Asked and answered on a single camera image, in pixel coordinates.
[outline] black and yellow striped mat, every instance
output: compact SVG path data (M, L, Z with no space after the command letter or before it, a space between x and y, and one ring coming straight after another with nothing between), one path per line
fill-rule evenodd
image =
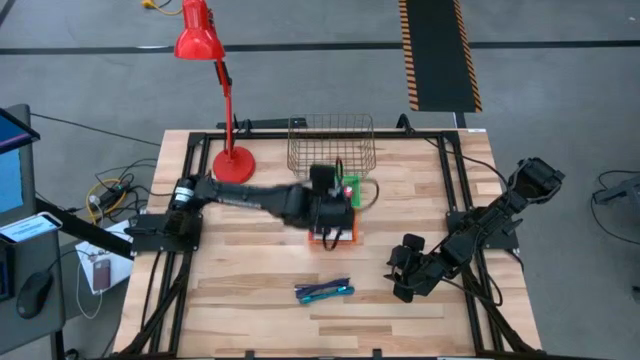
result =
M411 109L482 111L458 0L398 2Z

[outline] lamp shade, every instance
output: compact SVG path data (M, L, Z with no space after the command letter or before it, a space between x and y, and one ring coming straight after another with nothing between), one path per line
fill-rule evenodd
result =
M184 31L176 41L174 55L188 60L222 60L224 47L218 39L205 0L184 0Z

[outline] wooden tabletop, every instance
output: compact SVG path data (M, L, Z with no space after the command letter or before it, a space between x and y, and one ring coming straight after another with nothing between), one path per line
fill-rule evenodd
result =
M182 130L165 132L154 192L173 190L181 176L188 135ZM460 137L463 154L493 164L484 131L460 130ZM296 180L286 165L287 140L239 140L238 145L250 149L256 158L249 184ZM221 146L220 141L212 143L209 159ZM391 249L404 234L423 236L425 251L447 235L448 206L438 151L424 140L377 139L375 146L377 167L369 176L380 183L380 199L362 215L357 244L327 252L322 245L309 244L305 231L284 227L267 213L218 204L205 207L179 356L243 356L245 350L255 350L257 356L370 356L374 348L381 348L385 356L474 354L460 290L440 283L429 296L416 296L413 303L405 304L392 295L393 283L382 277L390 271L385 262ZM459 189L453 156L450 164ZM495 174L482 165L465 164L474 205L487 205L501 194ZM149 210L164 212L168 200L152 197ZM140 329L154 257L146 254L135 259L115 351L128 345ZM519 264L503 251L486 251L486 257L505 297L501 311L526 342L539 347ZM176 261L174 274L180 262ZM158 266L156 273L152 306L157 302L162 268ZM356 289L353 296L298 304L294 284L339 277L351 278ZM485 345L491 348L479 303L478 309ZM161 350L168 347L173 310L168 314Z

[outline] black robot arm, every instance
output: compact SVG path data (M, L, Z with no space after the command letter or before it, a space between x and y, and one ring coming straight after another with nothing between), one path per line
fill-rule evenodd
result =
M452 279L467 265L475 252L495 232L512 232L519 222L511 217L530 204L543 204L560 190L564 174L539 158L521 160L509 177L507 191L487 207L467 213L458 229L448 235L428 254L422 254L424 239L407 234L396 246L388 264L395 282L394 294L405 302L413 295L427 296L443 277Z
M164 233L185 236L209 203L253 208L269 212L287 226L315 231L318 228L351 229L355 210L336 182L332 166L313 165L311 187L304 183L256 187L229 184L210 177L182 178L166 213Z

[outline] computer monitor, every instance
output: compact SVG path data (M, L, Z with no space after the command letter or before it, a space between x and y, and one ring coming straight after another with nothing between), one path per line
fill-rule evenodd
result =
M28 106L7 110L0 109L0 227L33 215L33 155L24 145L40 138L29 127Z
M0 154L40 140L40 134L0 109Z

